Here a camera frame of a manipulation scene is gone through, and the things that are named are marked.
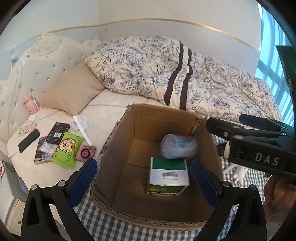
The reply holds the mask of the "right hand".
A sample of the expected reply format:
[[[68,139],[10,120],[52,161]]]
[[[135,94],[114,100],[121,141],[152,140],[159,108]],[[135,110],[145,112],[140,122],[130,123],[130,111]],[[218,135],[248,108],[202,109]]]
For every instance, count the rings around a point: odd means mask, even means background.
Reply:
[[[266,174],[269,177],[264,187],[264,213],[266,222],[283,221],[295,203],[295,186],[288,184],[285,178]]]

